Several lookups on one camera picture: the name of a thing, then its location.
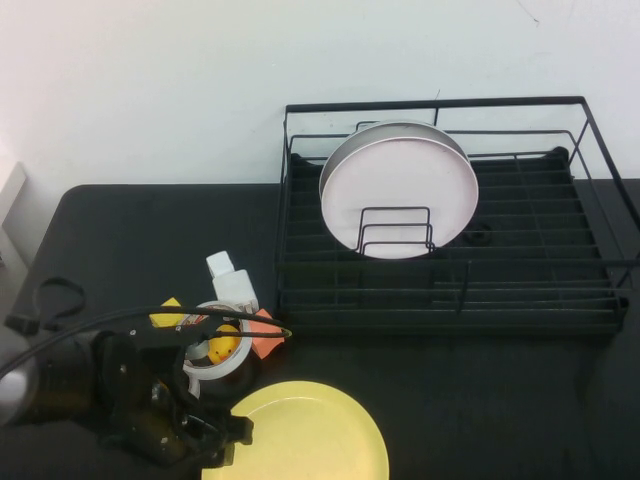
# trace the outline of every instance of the black wire dish rack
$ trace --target black wire dish rack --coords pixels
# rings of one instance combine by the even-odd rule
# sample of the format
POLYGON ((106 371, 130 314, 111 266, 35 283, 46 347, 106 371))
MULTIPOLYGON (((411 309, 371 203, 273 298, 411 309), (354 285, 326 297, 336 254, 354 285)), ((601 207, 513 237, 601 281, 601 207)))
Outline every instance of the black wire dish rack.
POLYGON ((582 97, 289 105, 279 208, 277 314, 302 334, 613 333, 640 264, 640 216, 582 97), (364 209, 349 250, 324 224, 318 182, 347 136, 396 119, 451 135, 480 194, 439 248, 428 206, 407 207, 424 215, 407 226, 424 228, 429 253, 379 260, 362 255, 383 226, 367 210, 392 209, 364 209))

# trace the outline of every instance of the black table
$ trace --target black table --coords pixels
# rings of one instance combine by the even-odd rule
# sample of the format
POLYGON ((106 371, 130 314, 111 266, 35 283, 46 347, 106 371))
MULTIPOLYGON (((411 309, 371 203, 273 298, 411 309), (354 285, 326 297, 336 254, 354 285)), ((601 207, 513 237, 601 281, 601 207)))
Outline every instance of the black table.
MULTIPOLYGON (((634 199, 640 183, 630 182, 634 199)), ((83 186, 68 192, 13 309, 62 275, 83 315, 213 298, 204 258, 228 250, 273 307, 276 185, 83 186)), ((640 315, 609 341, 298 338, 255 388, 289 379, 352 395, 384 435, 392 478, 637 478, 640 315)), ((0 477, 172 478, 71 423, 0 432, 0 477)))

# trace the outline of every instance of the white wall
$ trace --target white wall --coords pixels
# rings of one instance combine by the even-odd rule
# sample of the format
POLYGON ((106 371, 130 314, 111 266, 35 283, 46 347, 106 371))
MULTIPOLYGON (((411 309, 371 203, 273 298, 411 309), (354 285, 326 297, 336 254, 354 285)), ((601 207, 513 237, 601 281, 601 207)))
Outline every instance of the white wall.
POLYGON ((77 184, 273 182, 296 102, 583 94, 639 176, 638 25, 637 0, 0 0, 5 227, 30 260, 77 184))

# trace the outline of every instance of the yellow plate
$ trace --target yellow plate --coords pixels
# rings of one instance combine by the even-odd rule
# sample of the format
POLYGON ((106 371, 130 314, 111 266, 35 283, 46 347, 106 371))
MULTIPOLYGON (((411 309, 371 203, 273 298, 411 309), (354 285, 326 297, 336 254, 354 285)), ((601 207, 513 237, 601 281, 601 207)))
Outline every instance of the yellow plate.
POLYGON ((340 390, 277 383, 240 401, 232 413, 253 420, 253 445, 236 444, 233 465, 203 470, 203 480, 389 478, 380 430, 340 390))

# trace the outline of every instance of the sponge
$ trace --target sponge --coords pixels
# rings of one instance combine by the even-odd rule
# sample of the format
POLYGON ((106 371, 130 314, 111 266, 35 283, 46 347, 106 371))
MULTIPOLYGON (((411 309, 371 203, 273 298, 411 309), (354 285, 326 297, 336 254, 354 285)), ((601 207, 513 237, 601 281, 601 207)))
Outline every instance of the sponge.
MULTIPOLYGON (((171 297, 169 300, 162 304, 163 307, 179 307, 180 302, 171 297)), ((151 323, 154 327, 175 327, 182 321, 181 313, 154 313, 149 315, 151 323)))

